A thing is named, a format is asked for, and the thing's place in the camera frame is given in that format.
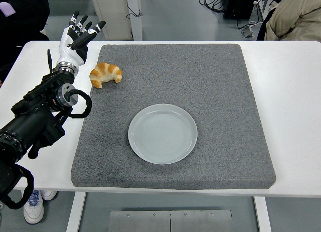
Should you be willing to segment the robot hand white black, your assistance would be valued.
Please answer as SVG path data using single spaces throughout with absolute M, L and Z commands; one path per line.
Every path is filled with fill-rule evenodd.
M 87 59 L 88 43 L 92 41 L 101 32 L 102 28 L 106 25 L 106 21 L 100 21 L 92 27 L 92 22 L 84 25 L 88 16 L 83 16 L 80 21 L 77 21 L 79 12 L 76 11 L 68 26 L 64 29 L 60 45 L 59 53 L 60 58 L 57 63 L 69 62 L 77 67 L 83 65 Z

